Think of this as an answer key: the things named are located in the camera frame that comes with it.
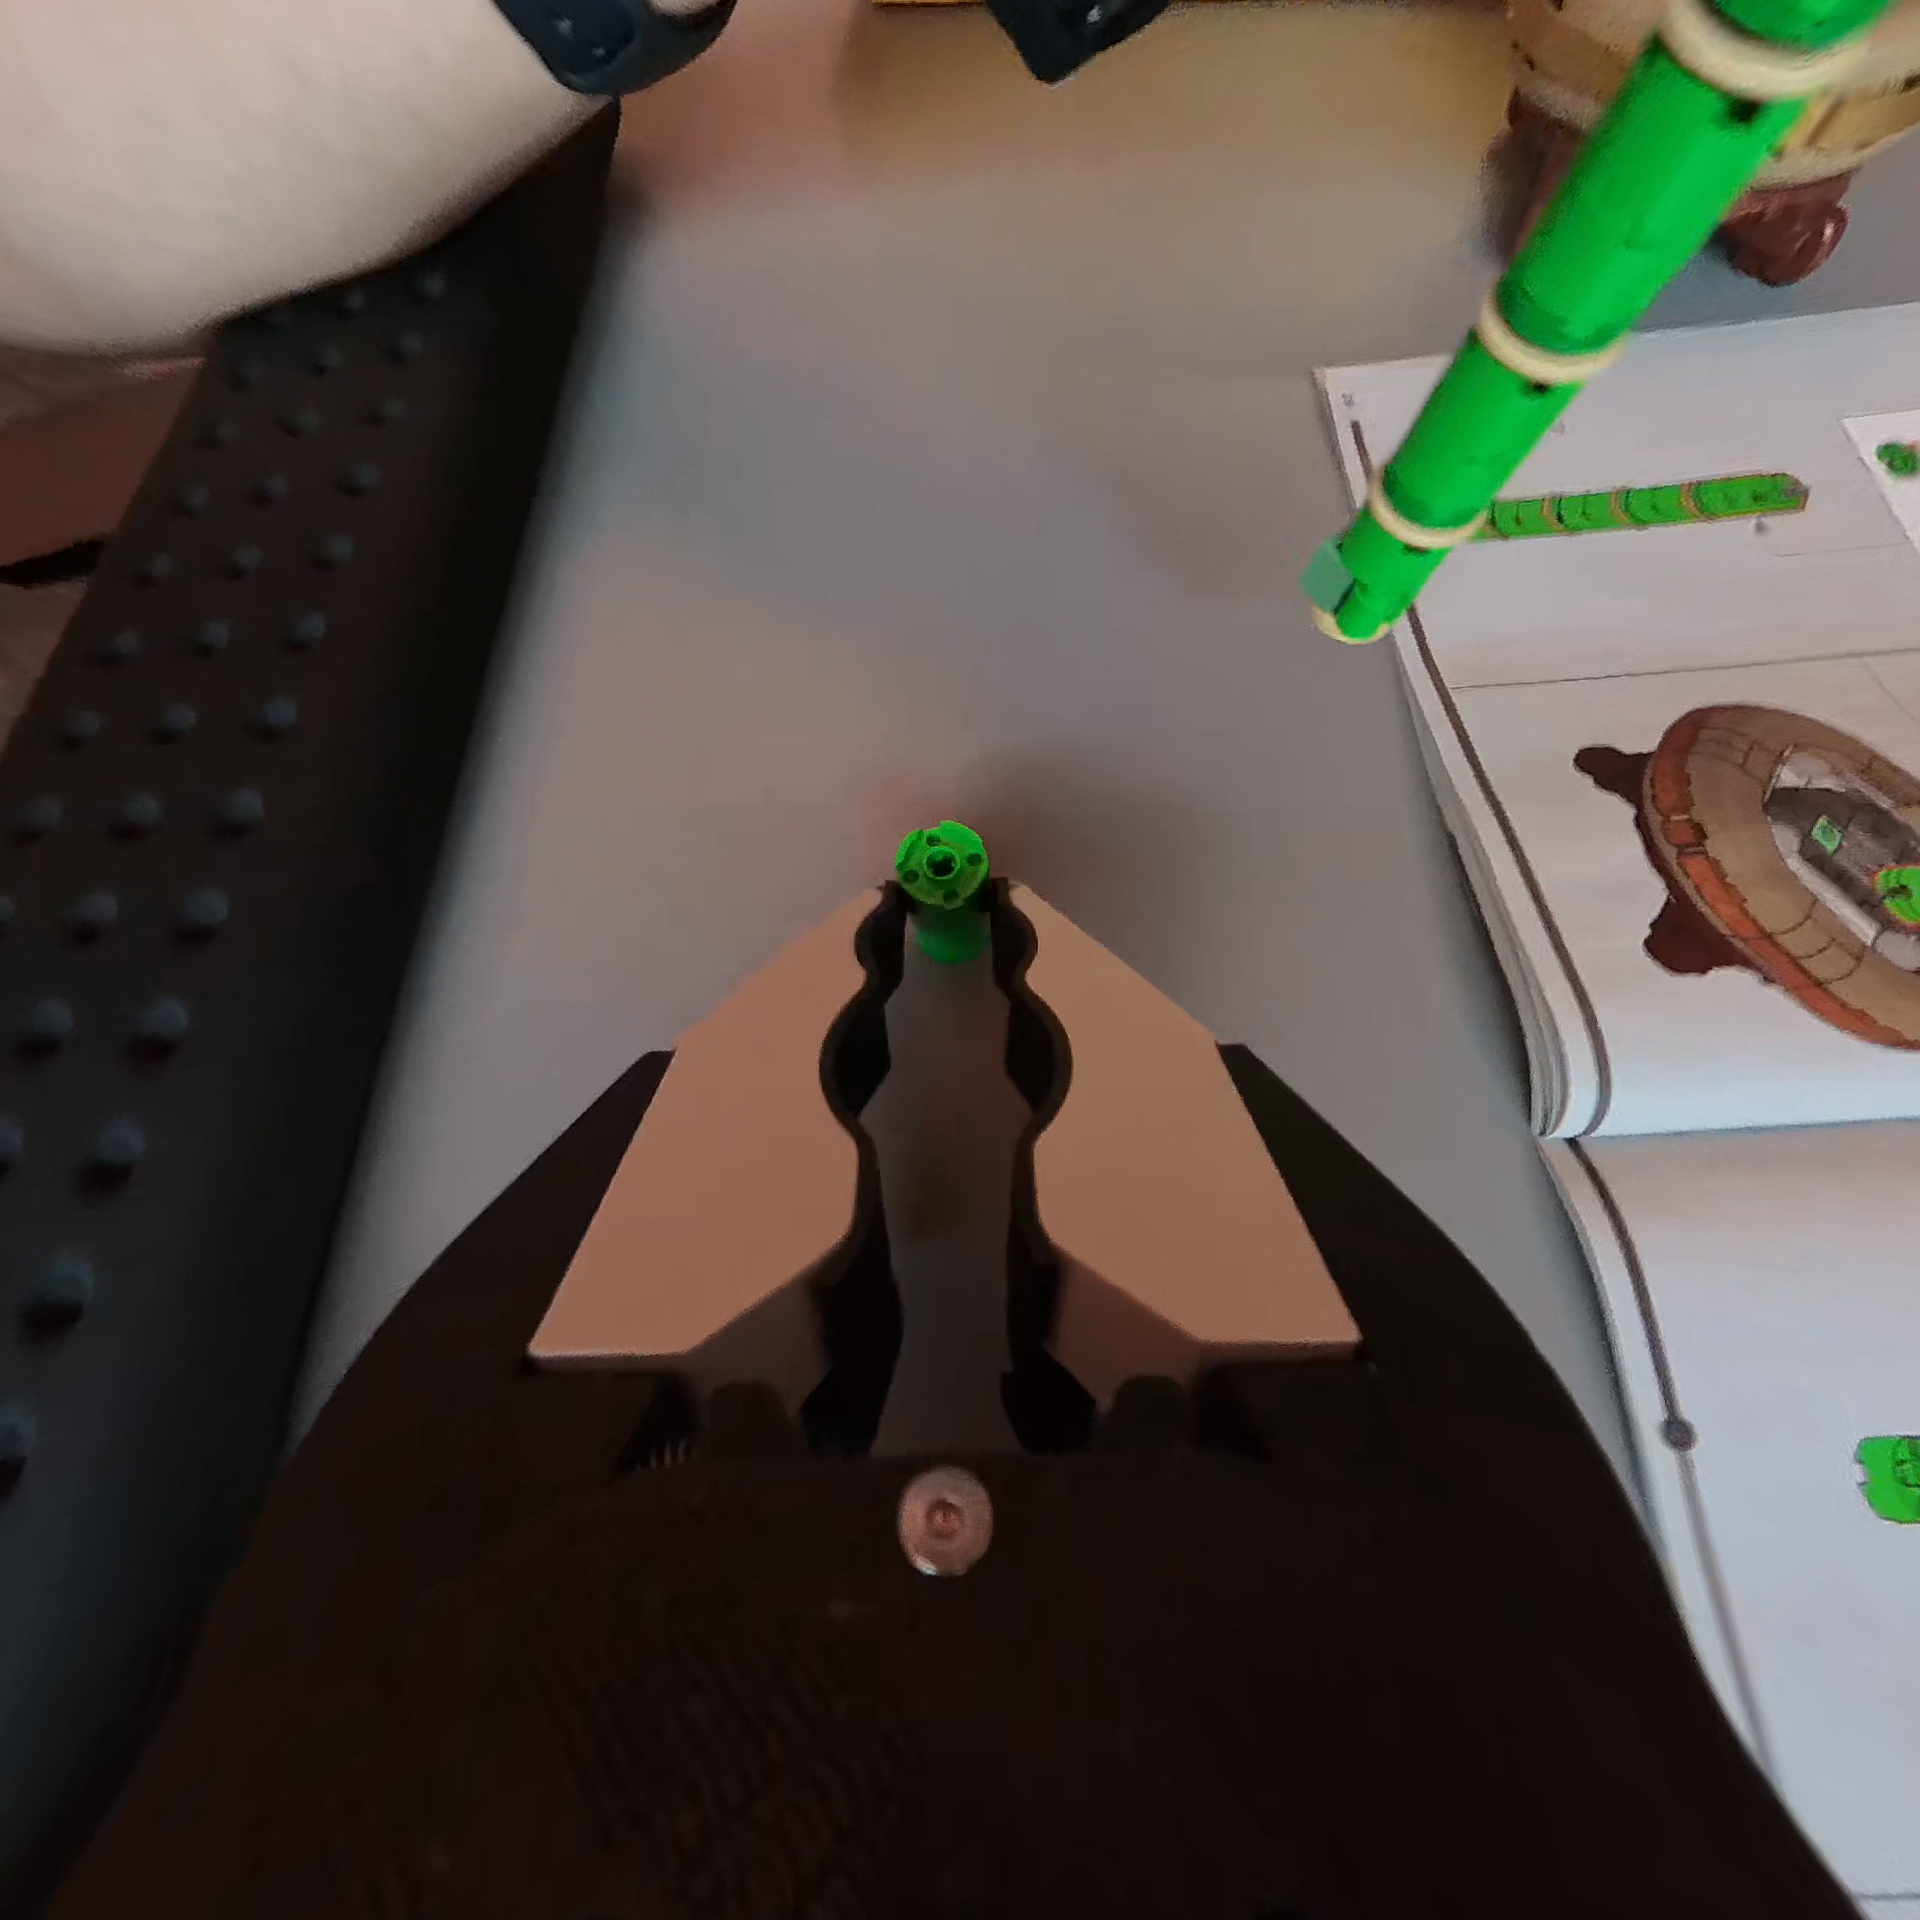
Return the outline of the green cylinder brick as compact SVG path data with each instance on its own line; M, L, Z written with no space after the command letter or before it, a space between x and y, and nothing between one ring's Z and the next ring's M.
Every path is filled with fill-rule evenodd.
M957 821L911 830L895 850L918 951L939 966L961 966L992 942L992 863L979 832Z

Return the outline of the black wristband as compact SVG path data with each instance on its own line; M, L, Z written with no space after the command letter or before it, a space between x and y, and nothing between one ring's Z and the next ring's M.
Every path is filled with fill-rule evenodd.
M595 98L627 98L697 62L735 5L496 2L496 12L555 82Z

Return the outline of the person's left forearm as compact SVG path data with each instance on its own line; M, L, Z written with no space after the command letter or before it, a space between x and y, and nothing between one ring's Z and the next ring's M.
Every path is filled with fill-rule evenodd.
M5 348L159 349L408 256L609 101L494 2L5 2Z

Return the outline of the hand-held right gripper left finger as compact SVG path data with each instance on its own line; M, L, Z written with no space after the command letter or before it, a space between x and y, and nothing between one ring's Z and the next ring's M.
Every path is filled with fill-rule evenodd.
M545 1371L767 1389L821 1453L865 1453L902 1304L862 1115L891 1068L904 893L863 890L673 1045L527 1341Z

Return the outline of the black dotted edge pad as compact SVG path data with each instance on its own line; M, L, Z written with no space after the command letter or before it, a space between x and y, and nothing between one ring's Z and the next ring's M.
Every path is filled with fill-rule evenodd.
M111 1804L276 1472L616 127L230 322L9 735L5 1916Z

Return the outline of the round tan pot base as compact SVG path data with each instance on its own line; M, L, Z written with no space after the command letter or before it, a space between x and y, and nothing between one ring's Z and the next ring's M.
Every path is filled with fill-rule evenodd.
M1513 256L1611 102L1662 2L1508 2L1510 88L1503 109L1501 253ZM1713 244L1764 285L1816 272L1849 223L1849 186L1918 125L1918 5L1879 19L1852 77L1808 109L1782 154L1720 219Z

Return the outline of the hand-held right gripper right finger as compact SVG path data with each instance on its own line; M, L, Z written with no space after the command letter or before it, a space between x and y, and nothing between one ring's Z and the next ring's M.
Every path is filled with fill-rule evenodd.
M1020 1448L1084 1448L1134 1381L1353 1363L1353 1310L1214 1034L1028 885L992 887L989 932L1023 1103L999 1386Z

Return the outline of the instruction booklet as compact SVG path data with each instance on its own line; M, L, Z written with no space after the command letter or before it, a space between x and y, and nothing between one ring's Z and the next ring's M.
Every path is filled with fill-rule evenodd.
M1918 1888L1916 304L1637 340L1392 630L1695 1655Z

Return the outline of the green bamboo stalk model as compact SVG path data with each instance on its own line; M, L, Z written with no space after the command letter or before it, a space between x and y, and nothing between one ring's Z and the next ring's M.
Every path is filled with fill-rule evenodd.
M1345 532L1311 622L1387 634L1572 398L1613 365L1808 107L1854 75L1886 2L1669 2L1526 243L1478 306Z

